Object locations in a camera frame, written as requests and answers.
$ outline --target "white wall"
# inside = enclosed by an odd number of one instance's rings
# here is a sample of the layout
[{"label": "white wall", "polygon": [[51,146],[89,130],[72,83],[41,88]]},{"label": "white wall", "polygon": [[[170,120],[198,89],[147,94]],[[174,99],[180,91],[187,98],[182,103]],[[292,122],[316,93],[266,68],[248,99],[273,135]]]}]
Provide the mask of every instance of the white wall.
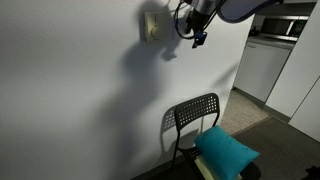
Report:
[{"label": "white wall", "polygon": [[320,81],[318,80],[290,121],[290,125],[320,142]]},{"label": "white wall", "polygon": [[148,45],[142,13],[166,3],[1,1],[1,180],[129,179],[170,159],[168,108],[216,92],[224,111],[252,19]]},{"label": "white wall", "polygon": [[320,4],[294,47],[266,105],[292,117],[320,75]]}]

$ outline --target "black chair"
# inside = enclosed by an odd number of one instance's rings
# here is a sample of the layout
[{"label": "black chair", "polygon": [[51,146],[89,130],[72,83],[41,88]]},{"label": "black chair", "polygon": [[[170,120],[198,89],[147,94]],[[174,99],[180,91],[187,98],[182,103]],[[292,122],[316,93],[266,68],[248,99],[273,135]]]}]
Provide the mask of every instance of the black chair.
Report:
[{"label": "black chair", "polygon": [[[214,93],[206,94],[183,102],[177,105],[174,111],[176,122],[175,124],[178,135],[171,168],[174,168],[177,150],[179,150],[195,173],[197,179],[204,179],[197,165],[194,163],[194,160],[197,156],[201,155],[201,152],[196,146],[190,149],[179,148],[180,131],[189,123],[193,122],[194,120],[200,119],[201,117],[204,117],[208,114],[217,114],[212,125],[213,127],[216,125],[220,116],[219,97]],[[254,163],[250,163],[244,170],[241,171],[240,175],[244,180],[256,180],[261,177],[261,172]]]}]

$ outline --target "baseboard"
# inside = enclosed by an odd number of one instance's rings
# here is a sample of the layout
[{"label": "baseboard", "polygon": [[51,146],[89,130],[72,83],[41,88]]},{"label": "baseboard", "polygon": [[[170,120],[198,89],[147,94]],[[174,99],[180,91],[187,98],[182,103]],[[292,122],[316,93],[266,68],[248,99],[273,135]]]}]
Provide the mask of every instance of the baseboard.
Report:
[{"label": "baseboard", "polygon": [[253,102],[255,105],[257,105],[261,109],[263,109],[263,107],[265,106],[265,103],[263,101],[251,96],[250,94],[242,91],[241,89],[238,89],[237,87],[233,87],[232,90],[236,91],[237,93],[239,93],[242,96],[246,97],[247,99],[249,99],[251,102]]},{"label": "baseboard", "polygon": [[[175,164],[179,164],[181,162],[185,161],[185,158],[181,155],[181,156],[178,156],[175,160]],[[135,178],[132,178],[132,180],[144,180],[144,179],[150,179],[151,177],[161,173],[161,172],[164,172],[166,170],[169,170],[171,168],[171,163],[172,163],[172,160],[171,161],[168,161],[156,168],[153,168]]]},{"label": "baseboard", "polygon": [[289,123],[289,121],[291,120],[290,117],[282,114],[281,112],[279,112],[275,109],[272,109],[271,107],[269,107],[267,105],[264,106],[263,111],[265,111],[266,113],[270,114],[271,116],[273,116],[273,117],[275,117],[285,123]]}]

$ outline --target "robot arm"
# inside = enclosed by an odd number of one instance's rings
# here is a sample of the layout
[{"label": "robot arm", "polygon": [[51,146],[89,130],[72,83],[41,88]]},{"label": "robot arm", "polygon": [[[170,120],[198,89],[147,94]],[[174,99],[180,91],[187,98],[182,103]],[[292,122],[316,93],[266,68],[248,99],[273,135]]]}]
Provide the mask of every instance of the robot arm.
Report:
[{"label": "robot arm", "polygon": [[[238,23],[246,20],[258,10],[274,3],[283,3],[283,0],[182,0],[174,15],[175,28],[183,39],[194,40],[192,48],[203,45],[206,40],[206,28],[216,14],[228,23]],[[193,35],[183,36],[179,31],[178,13],[181,5],[186,3],[193,7],[187,18],[186,34],[191,30]]]}]

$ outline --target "white cabinet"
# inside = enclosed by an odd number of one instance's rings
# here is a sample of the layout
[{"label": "white cabinet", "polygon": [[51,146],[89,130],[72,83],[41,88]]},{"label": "white cabinet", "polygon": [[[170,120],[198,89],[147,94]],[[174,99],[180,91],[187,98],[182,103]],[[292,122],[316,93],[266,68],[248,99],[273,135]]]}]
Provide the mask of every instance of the white cabinet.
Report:
[{"label": "white cabinet", "polygon": [[284,0],[284,3],[310,3],[310,2],[317,2],[317,0]]},{"label": "white cabinet", "polygon": [[290,50],[248,42],[234,86],[265,102]]},{"label": "white cabinet", "polygon": [[319,92],[320,80],[318,80],[311,89],[289,124],[320,142],[320,111],[318,110],[320,104]]}]

